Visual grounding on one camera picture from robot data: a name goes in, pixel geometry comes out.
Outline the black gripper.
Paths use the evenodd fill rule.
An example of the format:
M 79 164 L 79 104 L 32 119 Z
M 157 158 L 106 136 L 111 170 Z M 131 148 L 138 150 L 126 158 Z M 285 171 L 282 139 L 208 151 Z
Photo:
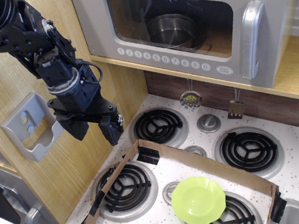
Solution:
M 89 63 L 73 67 L 73 78 L 64 86 L 51 88 L 55 98 L 47 105 L 57 121 L 75 139 L 82 141 L 89 129 L 87 122 L 99 122 L 105 139 L 114 146 L 124 133 L 124 118 L 116 106 L 101 95 L 103 71 Z

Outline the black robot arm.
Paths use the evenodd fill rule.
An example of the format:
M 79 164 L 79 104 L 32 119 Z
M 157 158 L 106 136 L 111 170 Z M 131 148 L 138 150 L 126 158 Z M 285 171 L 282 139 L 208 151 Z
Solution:
M 61 126 L 82 140 L 97 123 L 111 145 L 123 133 L 123 118 L 115 104 L 102 97 L 101 76 L 94 64 L 76 58 L 71 40 L 25 0 L 0 0 L 0 53 L 15 57 L 53 98 L 47 105 Z

